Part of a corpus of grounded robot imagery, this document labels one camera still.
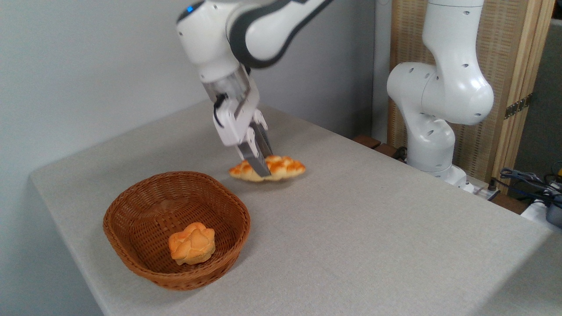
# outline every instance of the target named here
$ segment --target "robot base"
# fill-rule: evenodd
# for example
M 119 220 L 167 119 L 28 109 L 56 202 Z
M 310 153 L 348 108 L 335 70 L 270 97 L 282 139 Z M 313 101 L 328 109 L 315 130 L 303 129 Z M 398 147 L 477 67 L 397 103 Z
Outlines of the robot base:
M 426 173 L 488 201 L 500 192 L 497 189 L 488 189 L 488 183 L 467 176 L 466 172 L 454 165 L 444 171 Z

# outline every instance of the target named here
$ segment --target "table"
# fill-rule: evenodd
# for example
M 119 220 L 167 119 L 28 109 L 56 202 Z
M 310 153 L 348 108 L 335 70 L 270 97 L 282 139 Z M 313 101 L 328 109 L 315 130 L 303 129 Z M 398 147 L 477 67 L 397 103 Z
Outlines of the table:
M 212 104 L 135 129 L 32 173 L 106 315 L 560 315 L 562 236 L 316 125 L 261 106 L 276 154 L 307 172 L 280 183 L 228 176 L 239 162 Z M 248 207 L 234 267 L 188 292 L 120 261 L 102 230 L 117 195 L 194 170 Z

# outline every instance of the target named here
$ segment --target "black cable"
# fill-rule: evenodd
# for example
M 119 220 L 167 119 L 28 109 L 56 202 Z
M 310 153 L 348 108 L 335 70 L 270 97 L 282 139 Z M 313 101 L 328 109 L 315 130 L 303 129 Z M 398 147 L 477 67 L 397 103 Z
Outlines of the black cable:
M 547 202 L 547 203 L 549 203 L 549 204 L 554 204 L 554 205 L 556 205 L 557 207 L 562 208 L 562 204 L 560 203 L 560 201 L 555 200 L 554 198 L 550 197 L 550 195 L 536 195 L 536 194 L 533 194 L 533 193 L 521 191 L 521 190 L 519 190 L 519 189 L 517 189 L 517 188 L 515 188 L 515 187 L 513 187 L 513 186 L 510 186 L 510 185 L 507 184 L 507 183 L 504 183 L 504 182 L 498 180 L 497 178 L 492 178 L 492 180 L 494 180 L 496 183 L 501 184 L 502 186 L 505 186 L 505 187 L 507 187 L 507 188 L 509 188 L 509 189 L 512 189 L 513 191 L 515 191 L 515 192 L 517 192 L 517 193 L 519 193 L 519 194 L 523 194 L 523 195 L 532 197 L 532 198 L 534 198 L 535 200 L 541 200 L 541 201 Z
M 216 96 L 216 102 L 213 105 L 213 115 L 215 116 L 215 120 L 216 123 L 221 127 L 224 128 L 224 126 L 220 123 L 219 118 L 216 116 L 216 110 L 218 108 L 220 108 L 221 105 L 223 105 L 224 100 L 226 99 L 226 94 L 225 93 L 221 93 L 219 95 Z

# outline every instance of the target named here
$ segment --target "cable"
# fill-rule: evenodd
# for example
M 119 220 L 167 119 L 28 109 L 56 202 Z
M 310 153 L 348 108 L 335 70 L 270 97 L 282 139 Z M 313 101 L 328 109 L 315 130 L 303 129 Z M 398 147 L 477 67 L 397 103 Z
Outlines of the cable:
M 223 105 L 223 102 L 224 102 L 225 99 L 226 99 L 226 94 L 225 94 L 225 93 L 219 94 L 219 95 L 216 96 L 216 102 L 215 102 L 215 104 L 213 105 L 213 109 L 214 109 L 214 110 L 213 110 L 213 115 L 215 116 L 216 123 L 217 123 L 221 128 L 224 128 L 224 126 L 220 123 L 219 118 L 216 116 L 216 110 L 217 110 L 218 108 L 220 108 L 221 105 Z
M 501 184 L 502 186 L 505 186 L 505 187 L 507 187 L 507 188 L 509 188 L 509 189 L 511 189 L 511 190 L 513 190 L 513 191 L 515 191 L 515 192 L 517 192 L 517 193 L 519 193 L 519 194 L 523 194 L 523 195 L 525 195 L 525 196 L 529 196 L 529 197 L 531 197 L 531 198 L 534 198 L 535 200 L 543 201 L 543 202 L 545 202 L 545 205 L 546 205 L 547 203 L 548 203 L 548 205 L 554 204 L 554 205 L 556 205 L 557 207 L 562 208 L 562 203 L 560 203 L 559 200 L 554 199 L 555 196 L 557 196 L 557 195 L 562 195 L 562 193 L 560 193 L 560 192 L 556 192 L 556 193 L 552 193 L 552 192 L 548 192 L 548 193 L 547 193 L 547 192 L 545 192 L 544 195 L 537 195 L 537 194 L 534 194 L 534 193 L 529 193 L 529 192 L 521 191 L 521 190 L 519 190 L 519 189 L 517 189 L 517 188 L 515 188 L 515 187 L 513 187 L 513 186 L 510 186 L 510 185 L 507 184 L 507 183 L 504 183 L 504 182 L 498 180 L 497 178 L 492 178 L 492 180 L 493 180 L 495 183 L 499 183 L 499 184 Z
M 503 168 L 500 171 L 500 178 L 502 179 L 515 179 L 520 182 L 525 182 L 526 184 L 533 186 L 538 189 L 547 190 L 552 193 L 560 193 L 559 189 L 544 183 L 536 174 L 530 172 L 521 172 L 518 170 Z

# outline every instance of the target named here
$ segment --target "bun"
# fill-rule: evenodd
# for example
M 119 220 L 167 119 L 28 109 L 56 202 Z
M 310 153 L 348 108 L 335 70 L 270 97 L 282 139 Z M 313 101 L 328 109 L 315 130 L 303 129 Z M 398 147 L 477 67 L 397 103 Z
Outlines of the bun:
M 265 162 L 271 172 L 271 175 L 267 177 L 259 176 L 247 160 L 231 168 L 229 174 L 233 178 L 261 182 L 263 180 L 279 181 L 282 179 L 294 178 L 306 171 L 306 167 L 300 161 L 293 160 L 288 156 L 268 156 Z
M 215 252 L 215 230 L 199 222 L 192 223 L 182 232 L 172 234 L 168 246 L 178 265 L 205 262 Z

